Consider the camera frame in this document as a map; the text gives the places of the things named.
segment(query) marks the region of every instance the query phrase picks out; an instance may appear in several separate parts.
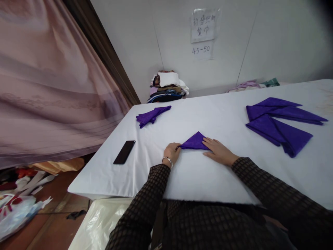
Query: purple fabric on table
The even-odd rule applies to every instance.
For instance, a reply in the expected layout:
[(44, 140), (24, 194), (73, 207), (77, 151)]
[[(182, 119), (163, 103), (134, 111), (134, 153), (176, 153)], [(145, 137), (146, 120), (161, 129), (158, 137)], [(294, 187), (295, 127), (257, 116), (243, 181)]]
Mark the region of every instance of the purple fabric on table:
[(151, 87), (150, 88), (150, 95), (155, 94), (157, 92), (158, 88), (157, 87)]
[(302, 106), (302, 104), (294, 103), (294, 102), (289, 102), (286, 100), (282, 100), (279, 98), (275, 97), (268, 97), (266, 100), (263, 100), (262, 102), (259, 102), (255, 104), (254, 106), (267, 106), (267, 107), (297, 107), (297, 106)]
[(328, 122), (328, 120), (325, 118), (296, 107), (285, 107), (282, 109), (272, 110), (269, 111), (268, 114), (273, 117), (317, 125), (323, 125), (321, 121)]
[(206, 137), (203, 136), (203, 134), (198, 131), (190, 139), (188, 139), (186, 142), (184, 142), (179, 147), (182, 148), (182, 149), (205, 149), (205, 150), (209, 150), (209, 148), (207, 148), (202, 143), (204, 138), (206, 138)]
[(140, 122), (140, 128), (143, 128), (148, 122), (154, 123), (157, 116), (169, 109), (171, 109), (171, 106), (154, 108), (152, 111), (138, 115), (136, 120)]
[(266, 107), (266, 106), (246, 106), (247, 116), (249, 121), (266, 114), (268, 111), (276, 110), (278, 107)]
[(275, 120), (268, 115), (263, 115), (246, 126), (274, 145), (282, 145), (284, 152), (291, 158), (295, 157), (313, 137), (312, 134)]
[(285, 142), (281, 142), (281, 144), (284, 152), (287, 153), (291, 158), (294, 158), (313, 137), (312, 134), (303, 130), (289, 126), (271, 117), (270, 119), (275, 124), (277, 130), (284, 137)]
[(276, 146), (280, 146), (285, 139), (275, 127), (268, 115), (263, 115), (248, 124), (245, 124), (249, 129), (261, 135), (263, 138), (269, 140)]

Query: table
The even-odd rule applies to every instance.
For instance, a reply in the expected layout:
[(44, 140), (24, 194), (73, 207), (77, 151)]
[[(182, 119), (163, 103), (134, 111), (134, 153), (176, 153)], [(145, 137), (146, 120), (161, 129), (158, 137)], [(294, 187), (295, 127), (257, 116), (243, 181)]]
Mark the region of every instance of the table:
[[(90, 199), (134, 197), (159, 164), (170, 142), (183, 143), (197, 131), (215, 138), (239, 156), (250, 157), (260, 168), (298, 189), (327, 209), (333, 209), (333, 123), (323, 126), (290, 120), (282, 122), (314, 137), (295, 157), (249, 130), (246, 105), (268, 97), (303, 104), (309, 112), (333, 120), (333, 80), (290, 84), (259, 90), (150, 103), (131, 108), (117, 128), (71, 183), (68, 191)], [(155, 107), (172, 108), (154, 124), (139, 128), (135, 117)], [(113, 161), (127, 140), (135, 140), (124, 165)], [(253, 193), (227, 167), (202, 153), (183, 150), (171, 171), (166, 199), (259, 204)]]

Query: stack of purple napkins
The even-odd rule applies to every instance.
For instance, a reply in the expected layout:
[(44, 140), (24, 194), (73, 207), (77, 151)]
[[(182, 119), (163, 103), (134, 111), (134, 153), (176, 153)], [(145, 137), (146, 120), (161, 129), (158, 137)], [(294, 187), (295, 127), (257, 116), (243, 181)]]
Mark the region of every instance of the stack of purple napkins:
[(161, 107), (161, 108), (154, 108), (152, 111), (148, 113), (140, 114), (136, 117), (136, 120), (140, 123), (140, 128), (143, 128), (148, 122), (154, 123), (156, 117), (160, 114), (164, 113), (171, 109), (171, 106)]
[(328, 121), (318, 115), (299, 109), (297, 106), (302, 105), (273, 97), (253, 106), (246, 106), (250, 120), (246, 126), (274, 145), (282, 145), (284, 152), (293, 158), (304, 148), (313, 135), (270, 116), (317, 125), (323, 125), (322, 122)]

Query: silver bracelet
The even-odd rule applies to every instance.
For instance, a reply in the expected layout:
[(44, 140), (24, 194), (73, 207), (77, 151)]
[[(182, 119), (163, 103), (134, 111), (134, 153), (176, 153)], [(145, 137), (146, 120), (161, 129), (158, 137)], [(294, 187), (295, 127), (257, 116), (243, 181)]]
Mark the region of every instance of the silver bracelet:
[(171, 168), (173, 168), (173, 162), (172, 162), (172, 160), (171, 160), (169, 157), (166, 156), (166, 157), (164, 157), (164, 158), (162, 159), (162, 162), (163, 162), (164, 159), (168, 159), (169, 162), (171, 163)]

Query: black smartphone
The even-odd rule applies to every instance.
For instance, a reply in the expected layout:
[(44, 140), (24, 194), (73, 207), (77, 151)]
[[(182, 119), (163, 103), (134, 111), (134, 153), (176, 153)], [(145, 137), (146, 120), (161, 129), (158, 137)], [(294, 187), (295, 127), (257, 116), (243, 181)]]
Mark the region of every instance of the black smartphone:
[(117, 158), (114, 160), (113, 164), (124, 164), (129, 156), (129, 153), (131, 152), (134, 144), (135, 144), (135, 141), (125, 142), (124, 146), (120, 150), (120, 152), (119, 152)]

